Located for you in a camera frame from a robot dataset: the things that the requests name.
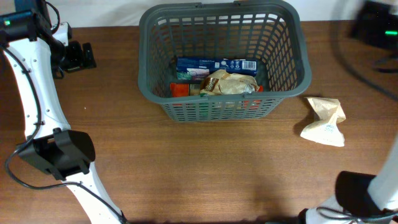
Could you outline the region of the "grey plastic basket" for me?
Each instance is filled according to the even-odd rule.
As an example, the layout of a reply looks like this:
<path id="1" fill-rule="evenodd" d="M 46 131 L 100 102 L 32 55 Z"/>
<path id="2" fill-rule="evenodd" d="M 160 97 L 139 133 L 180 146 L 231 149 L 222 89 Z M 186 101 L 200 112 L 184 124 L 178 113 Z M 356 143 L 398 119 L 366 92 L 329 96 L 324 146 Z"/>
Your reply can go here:
<path id="1" fill-rule="evenodd" d="M 300 18 L 285 1 L 161 4 L 143 14 L 139 30 L 139 89 L 175 121 L 200 121 L 198 107 L 204 102 L 211 107 L 204 121 L 261 118 L 311 84 Z M 170 84 L 177 82 L 180 57 L 255 60 L 256 81 L 264 91 L 174 98 Z M 262 101 L 250 110 L 254 100 Z M 238 110 L 243 101 L 249 101 L 248 107 Z M 226 102 L 234 107 L 225 108 Z"/>

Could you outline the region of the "orange spaghetti packet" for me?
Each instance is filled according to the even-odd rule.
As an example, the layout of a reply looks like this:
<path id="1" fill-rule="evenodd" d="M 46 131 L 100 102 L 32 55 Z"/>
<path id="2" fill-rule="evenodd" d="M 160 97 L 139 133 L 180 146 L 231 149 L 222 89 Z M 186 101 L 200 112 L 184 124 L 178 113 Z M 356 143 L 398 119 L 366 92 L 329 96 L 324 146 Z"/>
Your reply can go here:
<path id="1" fill-rule="evenodd" d="M 184 84 L 184 83 L 171 83 L 170 90 L 172 93 L 172 97 L 184 97 L 184 96 L 209 96 L 207 93 L 200 93 L 200 84 Z M 259 85 L 258 92 L 263 92 L 263 86 Z M 254 100 L 250 103 L 250 110 L 257 109 L 261 104 L 262 100 Z M 237 109 L 243 110 L 246 109 L 249 105 L 249 101 L 239 102 Z M 221 108 L 222 103 L 215 103 L 215 108 Z M 225 108 L 233 108 L 234 102 L 226 102 Z"/>

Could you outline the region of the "blue carton box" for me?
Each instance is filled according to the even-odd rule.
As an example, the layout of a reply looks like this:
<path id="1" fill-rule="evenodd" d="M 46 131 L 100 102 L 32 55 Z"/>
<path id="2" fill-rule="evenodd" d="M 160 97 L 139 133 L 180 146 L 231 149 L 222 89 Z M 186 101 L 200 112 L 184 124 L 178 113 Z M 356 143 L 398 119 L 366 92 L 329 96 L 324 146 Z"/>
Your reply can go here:
<path id="1" fill-rule="evenodd" d="M 180 57 L 177 59 L 177 79 L 202 81 L 218 70 L 227 73 L 238 73 L 255 77 L 257 62 L 246 59 L 208 59 L 196 57 Z"/>

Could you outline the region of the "beige paper bag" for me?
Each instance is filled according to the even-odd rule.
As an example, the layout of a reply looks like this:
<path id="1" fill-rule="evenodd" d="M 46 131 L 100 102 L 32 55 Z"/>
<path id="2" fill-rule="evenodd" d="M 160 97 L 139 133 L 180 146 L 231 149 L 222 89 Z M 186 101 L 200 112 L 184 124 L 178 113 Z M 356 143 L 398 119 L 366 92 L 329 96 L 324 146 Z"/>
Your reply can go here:
<path id="1" fill-rule="evenodd" d="M 337 127 L 346 119 L 338 99 L 307 97 L 318 119 L 304 127 L 300 136 L 309 141 L 324 145 L 343 147 L 345 137 Z"/>

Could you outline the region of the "brown snack bag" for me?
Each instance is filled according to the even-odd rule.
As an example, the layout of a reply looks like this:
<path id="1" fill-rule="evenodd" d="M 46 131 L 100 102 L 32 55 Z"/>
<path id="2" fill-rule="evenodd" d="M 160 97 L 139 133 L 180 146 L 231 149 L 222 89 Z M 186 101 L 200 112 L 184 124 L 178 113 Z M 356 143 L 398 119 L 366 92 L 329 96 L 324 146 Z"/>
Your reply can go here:
<path id="1" fill-rule="evenodd" d="M 254 77 L 217 70 L 207 76 L 200 85 L 200 95 L 237 95 L 254 93 L 260 90 Z"/>

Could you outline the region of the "green lid jar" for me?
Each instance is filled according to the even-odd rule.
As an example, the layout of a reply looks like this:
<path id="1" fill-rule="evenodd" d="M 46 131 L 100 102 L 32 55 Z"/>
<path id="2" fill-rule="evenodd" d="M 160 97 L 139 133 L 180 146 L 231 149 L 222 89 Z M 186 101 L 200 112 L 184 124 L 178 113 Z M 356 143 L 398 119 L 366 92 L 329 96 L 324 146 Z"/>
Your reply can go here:
<path id="1" fill-rule="evenodd" d="M 199 103 L 199 119 L 200 121 L 207 120 L 210 115 L 210 104 L 209 102 Z"/>

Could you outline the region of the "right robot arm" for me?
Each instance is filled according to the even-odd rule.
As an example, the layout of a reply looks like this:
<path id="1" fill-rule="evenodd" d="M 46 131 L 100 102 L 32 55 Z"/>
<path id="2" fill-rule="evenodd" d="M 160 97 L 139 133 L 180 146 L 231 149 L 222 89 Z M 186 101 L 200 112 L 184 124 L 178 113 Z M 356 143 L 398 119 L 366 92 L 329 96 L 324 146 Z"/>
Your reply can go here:
<path id="1" fill-rule="evenodd" d="M 397 1 L 364 1 L 349 37 L 388 50 L 397 59 Z M 318 120 L 301 137 L 330 146 L 343 146 L 337 123 L 345 120 L 337 99 L 309 97 Z M 321 205 L 302 210 L 297 223 L 397 223 L 397 145 L 378 175 L 342 171 L 335 193 Z"/>

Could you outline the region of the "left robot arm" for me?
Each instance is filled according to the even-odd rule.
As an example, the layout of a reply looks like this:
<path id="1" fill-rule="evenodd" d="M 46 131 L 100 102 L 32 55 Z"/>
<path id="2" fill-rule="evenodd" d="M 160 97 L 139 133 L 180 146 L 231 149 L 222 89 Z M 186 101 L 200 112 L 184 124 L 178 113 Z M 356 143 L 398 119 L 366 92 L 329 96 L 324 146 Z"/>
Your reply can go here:
<path id="1" fill-rule="evenodd" d="M 100 181 L 93 141 L 72 130 L 54 84 L 66 73 L 96 67 L 91 45 L 72 40 L 70 25 L 52 22 L 51 9 L 44 0 L 1 4 L 1 52 L 14 73 L 25 119 L 25 141 L 14 156 L 53 176 L 56 187 L 69 188 L 90 222 L 126 223 Z"/>

